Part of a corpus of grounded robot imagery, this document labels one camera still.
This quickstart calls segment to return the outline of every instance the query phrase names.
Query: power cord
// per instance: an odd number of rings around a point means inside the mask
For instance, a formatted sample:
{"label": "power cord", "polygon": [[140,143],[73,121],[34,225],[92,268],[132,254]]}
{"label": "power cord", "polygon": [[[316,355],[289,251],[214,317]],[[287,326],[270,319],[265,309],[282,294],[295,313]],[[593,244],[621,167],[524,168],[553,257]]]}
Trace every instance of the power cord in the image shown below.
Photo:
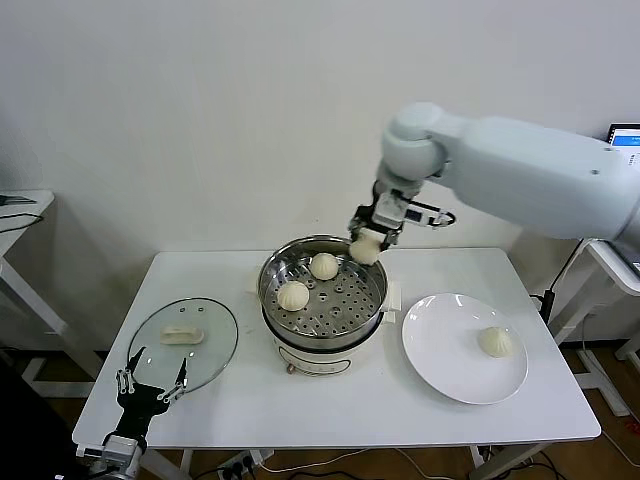
{"label": "power cord", "polygon": [[242,459],[242,464],[249,471],[249,474],[251,475],[251,478],[253,478],[253,480],[256,480],[256,476],[253,473],[253,459],[250,456],[245,455],[245,457]]}
{"label": "power cord", "polygon": [[422,475],[422,478],[425,478],[427,480],[454,480],[451,477],[442,477],[442,476],[436,476],[436,477],[431,477],[429,475],[427,475],[426,473],[424,473],[420,467],[418,466],[418,464],[413,460],[413,458],[411,458],[409,456],[409,454],[407,454],[406,452],[403,452],[402,450],[400,450],[399,448],[394,448],[394,450],[396,452],[398,452],[400,455],[402,455],[404,458],[406,458],[407,460],[409,460],[409,462],[411,463],[411,465],[413,465],[413,467],[418,471],[418,473],[420,475]]}
{"label": "power cord", "polygon": [[346,457],[351,457],[352,455],[358,455],[358,454],[366,452],[368,450],[370,450],[370,448],[363,448],[362,450],[358,450],[356,452],[345,453],[344,455],[340,455],[339,457],[336,457],[333,460],[328,460],[326,462],[310,463],[309,465],[300,465],[299,467],[282,468],[280,470],[272,470],[270,468],[265,467],[264,465],[260,465],[260,467],[265,469],[267,472],[270,472],[270,473],[291,472],[293,470],[300,470],[301,468],[311,468],[311,467],[320,467],[322,465],[329,465],[330,463],[337,462],[338,460],[342,460],[343,458],[346,458]]}
{"label": "power cord", "polygon": [[[588,318],[585,318],[582,321],[582,351],[586,354],[587,353],[587,346],[585,343],[585,332],[586,332],[586,327],[587,327],[587,320]],[[604,375],[606,378],[609,378],[609,375],[607,375],[607,373],[600,368],[598,365],[596,365],[593,362],[589,362],[591,364],[592,367],[594,367],[596,370],[598,370],[602,375]],[[620,401],[622,402],[622,404],[624,405],[624,407],[629,411],[629,413],[631,414],[631,416],[633,417],[633,419],[640,423],[640,420],[638,419],[638,416],[633,412],[633,410],[631,410],[631,408],[629,408],[629,405],[627,405],[627,403],[624,401],[624,399],[618,395],[618,397],[620,398]],[[631,458],[629,458],[629,456],[625,453],[624,450],[622,450],[622,447],[620,445],[618,445],[615,440],[613,438],[611,438],[611,436],[606,432],[606,430],[603,428],[602,429],[602,434],[606,437],[607,440],[609,440],[609,442],[611,442],[611,444],[615,447],[616,450],[618,450],[618,452],[620,453],[620,455],[622,455],[624,457],[624,459],[629,463],[629,465],[631,465],[632,467],[635,468],[640,468],[640,465],[635,463],[633,460],[631,460]]]}
{"label": "power cord", "polygon": [[575,246],[575,248],[573,249],[569,257],[567,258],[567,260],[564,262],[564,265],[562,265],[562,268],[556,275],[556,278],[554,278],[553,282],[551,282],[551,286],[544,291],[544,295],[529,295],[532,298],[536,298],[540,300],[540,310],[538,313],[540,314],[540,317],[542,317],[542,320],[544,320],[544,323],[549,323],[549,318],[551,317],[551,310],[553,309],[553,302],[556,298],[555,287],[558,284],[558,281],[562,283],[562,281],[564,280],[564,277],[569,271],[569,268],[571,267],[571,265],[573,265],[573,262],[575,262],[576,258],[578,258],[578,256],[582,253],[582,251],[592,241],[593,240],[585,241],[585,239],[583,238],[578,242],[578,244]]}
{"label": "power cord", "polygon": [[96,473],[93,473],[91,475],[87,475],[86,477],[82,477],[81,480],[92,480],[94,478],[100,478],[103,475],[108,475],[111,472],[115,472],[117,469],[118,469],[118,467],[112,465],[110,467],[105,468],[104,470],[101,470],[100,472],[96,472]]}
{"label": "power cord", "polygon": [[17,217],[32,217],[35,220],[33,220],[31,223],[28,223],[26,225],[21,225],[19,227],[5,228],[4,230],[0,230],[0,233],[13,232],[15,230],[22,230],[25,228],[29,228],[30,226],[35,225],[36,223],[39,223],[44,220],[44,217],[42,215],[34,215],[33,213],[15,213],[13,215],[1,215],[0,220],[3,218],[17,218]]}
{"label": "power cord", "polygon": [[218,467],[218,468],[212,468],[211,470],[206,470],[204,472],[199,473],[198,475],[193,477],[193,480],[198,480],[204,477],[205,475],[209,475],[210,473],[216,473],[216,472],[222,472],[222,478],[224,478],[224,480],[233,479],[233,470],[231,470],[228,467]]}
{"label": "power cord", "polygon": [[327,472],[327,473],[296,472],[293,475],[291,475],[287,480],[293,480],[296,477],[321,478],[321,477],[330,477],[332,475],[342,475],[344,477],[351,478],[352,480],[384,480],[384,478],[371,478],[371,479],[360,478],[360,477],[356,477],[355,475],[351,475],[348,472],[344,472],[342,470],[336,470],[335,472]]}
{"label": "power cord", "polygon": [[[530,468],[530,467],[543,467],[543,468],[546,468],[547,470],[551,470],[553,472],[553,474],[556,477],[556,480],[568,480],[567,477],[565,477],[563,474],[561,474],[558,471],[558,469],[556,468],[555,464],[553,463],[553,461],[551,460],[549,455],[547,455],[544,452],[539,452],[539,453],[544,458],[546,458],[547,462],[549,462],[549,465],[546,465],[546,464],[541,463],[541,462],[534,462],[533,461],[533,457],[529,457],[527,460],[522,462],[522,464],[520,464],[520,465],[518,465],[516,467],[512,467],[509,470],[506,470],[505,472],[502,472],[500,475],[494,477],[492,480],[505,480],[507,477],[509,477],[509,475],[511,475],[512,472],[517,471],[517,470],[524,470],[524,469]],[[489,456],[495,455],[495,453],[493,453],[493,451],[491,450],[491,447],[489,447],[489,449],[488,449],[488,454],[489,454]]]}

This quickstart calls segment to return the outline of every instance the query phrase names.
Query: white desk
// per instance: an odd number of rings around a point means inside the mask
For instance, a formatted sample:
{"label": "white desk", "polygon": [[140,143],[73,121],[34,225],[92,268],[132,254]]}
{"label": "white desk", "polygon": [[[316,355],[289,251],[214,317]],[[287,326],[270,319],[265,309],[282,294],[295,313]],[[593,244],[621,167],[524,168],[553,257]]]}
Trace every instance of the white desk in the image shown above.
{"label": "white desk", "polygon": [[[640,277],[603,241],[592,242],[587,251],[596,260],[589,277],[567,305],[549,322],[549,330],[560,345],[584,321],[591,310],[602,301],[605,292],[610,292],[608,301],[613,302],[624,294],[640,296]],[[640,371],[640,358],[636,351],[640,349],[640,333],[634,335],[617,352],[619,360],[629,359]],[[598,359],[591,351],[578,352],[587,373],[576,375],[583,389],[597,388],[602,393],[609,408],[616,416],[626,416],[627,409],[620,394],[607,375]]]}
{"label": "white desk", "polygon": [[437,292],[495,306],[513,321],[529,354],[520,392],[491,406],[450,400],[427,385],[402,350],[400,329],[383,325],[367,362],[331,377],[287,375],[249,293],[269,252],[161,253],[154,259],[73,432],[100,445],[120,417],[115,372],[140,324],[165,304],[211,297],[236,316],[239,342],[222,375],[151,422],[151,448],[361,448],[524,444],[472,473],[490,478],[544,444],[591,439],[600,426],[504,252],[391,250],[382,262],[402,289],[403,313]]}
{"label": "white desk", "polygon": [[[1,215],[30,213],[41,215],[53,202],[53,193],[48,190],[19,190],[3,191],[3,195],[20,195],[34,200],[36,203],[21,205],[4,205],[0,207]],[[0,230],[29,224],[32,217],[0,219]],[[69,328],[49,305],[31,288],[31,286],[16,272],[4,255],[22,236],[26,229],[14,230],[0,234],[0,279],[2,287],[8,287],[7,293],[31,309],[62,339],[64,351],[92,378],[98,376],[102,360],[95,352],[83,346],[82,340]],[[93,386],[93,382],[39,382],[35,377],[44,365],[44,359],[33,359],[25,369],[22,377],[29,385],[44,397],[86,397]]]}

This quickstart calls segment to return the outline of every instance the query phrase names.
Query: electrical outlet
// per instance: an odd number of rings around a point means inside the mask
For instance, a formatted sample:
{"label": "electrical outlet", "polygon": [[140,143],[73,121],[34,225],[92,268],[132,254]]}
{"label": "electrical outlet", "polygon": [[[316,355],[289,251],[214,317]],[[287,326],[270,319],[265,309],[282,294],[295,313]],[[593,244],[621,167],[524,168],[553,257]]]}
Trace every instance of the electrical outlet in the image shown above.
{"label": "electrical outlet", "polygon": [[[242,463],[242,459],[244,457],[251,457],[251,461],[253,462],[255,470],[258,465],[262,465],[267,458],[273,455],[273,453],[274,451],[268,448],[262,448],[260,450],[243,450],[237,455],[231,457],[226,462],[218,465],[218,468],[231,468],[233,467],[234,463],[239,463],[240,465],[242,465],[242,477],[244,478],[244,476],[249,473],[249,470]],[[224,477],[222,476],[222,470],[218,471],[218,477],[220,478],[220,480],[224,480]]]}

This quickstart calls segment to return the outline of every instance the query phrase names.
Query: robotic arm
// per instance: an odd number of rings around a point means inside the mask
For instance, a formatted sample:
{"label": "robotic arm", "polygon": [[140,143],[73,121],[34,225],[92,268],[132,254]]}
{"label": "robotic arm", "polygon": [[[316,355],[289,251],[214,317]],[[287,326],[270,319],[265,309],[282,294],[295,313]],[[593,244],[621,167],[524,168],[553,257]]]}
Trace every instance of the robotic arm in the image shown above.
{"label": "robotic arm", "polygon": [[382,136],[373,203],[349,224],[352,239],[397,242],[405,221],[451,223],[413,201],[424,181],[467,205],[553,238],[617,240],[640,249],[640,171],[600,140],[488,117],[470,120],[430,103],[401,110]]}

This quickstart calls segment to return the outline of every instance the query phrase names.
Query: pot lid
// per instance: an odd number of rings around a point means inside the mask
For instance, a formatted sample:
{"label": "pot lid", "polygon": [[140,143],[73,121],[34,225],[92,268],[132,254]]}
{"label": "pot lid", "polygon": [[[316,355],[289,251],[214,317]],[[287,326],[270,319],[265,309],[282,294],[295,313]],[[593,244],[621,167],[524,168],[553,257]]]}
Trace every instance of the pot lid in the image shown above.
{"label": "pot lid", "polygon": [[[197,343],[168,344],[171,331],[189,332],[190,341]],[[145,320],[131,340],[128,358],[145,347],[133,377],[165,391],[174,387],[186,359],[185,392],[191,392],[222,372],[237,344],[238,325],[227,307],[208,298],[188,298],[166,305]]]}

